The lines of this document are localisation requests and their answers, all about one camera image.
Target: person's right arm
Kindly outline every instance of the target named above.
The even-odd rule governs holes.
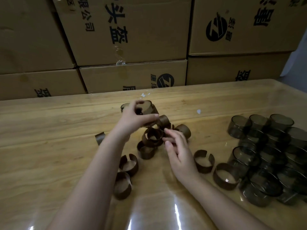
[[[200,177],[181,132],[165,129],[165,133],[170,136],[163,140],[175,176],[199,201],[219,230],[271,229]]]

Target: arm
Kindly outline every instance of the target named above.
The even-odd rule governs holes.
[[[163,140],[175,176],[199,201],[219,230],[270,229],[200,177],[188,143],[181,132],[169,129],[165,132],[170,136]]]
[[[143,102],[133,101],[124,109],[48,230],[104,229],[123,147],[131,133],[159,117],[136,115],[136,104]]]

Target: hand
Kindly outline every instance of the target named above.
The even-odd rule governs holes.
[[[176,178],[187,188],[189,181],[200,177],[194,158],[189,149],[185,136],[180,131],[165,128],[169,138],[163,138],[169,156],[172,170]]]
[[[143,100],[134,100],[128,107],[124,108],[121,119],[116,125],[121,134],[125,138],[142,127],[145,123],[156,121],[159,118],[159,114],[137,115],[135,113],[136,105],[144,103]]]

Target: wood grain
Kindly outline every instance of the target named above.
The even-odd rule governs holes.
[[[121,117],[121,104],[142,93],[150,93],[144,99],[171,123],[186,124],[191,151],[207,150],[216,164],[226,162],[238,143],[226,132],[234,115],[281,113],[307,130],[307,94],[274,80],[1,101],[0,229],[45,229],[93,158],[94,135],[108,133]],[[123,154],[137,153],[144,130],[131,136]],[[139,166],[131,195],[112,199],[107,229],[216,229],[174,177],[163,146],[152,159],[139,159]],[[215,185],[212,174],[204,179]],[[259,208],[237,189],[222,192],[274,229],[307,226],[306,204],[274,201]]]

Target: brown cardboard box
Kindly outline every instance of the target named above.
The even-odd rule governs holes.
[[[189,55],[294,51],[307,0],[195,0]]]
[[[79,66],[186,58],[191,0],[53,2]]]
[[[0,75],[0,100],[83,93],[77,69]]]
[[[277,79],[290,53],[189,57],[187,85]]]
[[[0,74],[74,67],[50,4],[1,0]]]
[[[185,85],[187,60],[80,68],[88,93]]]

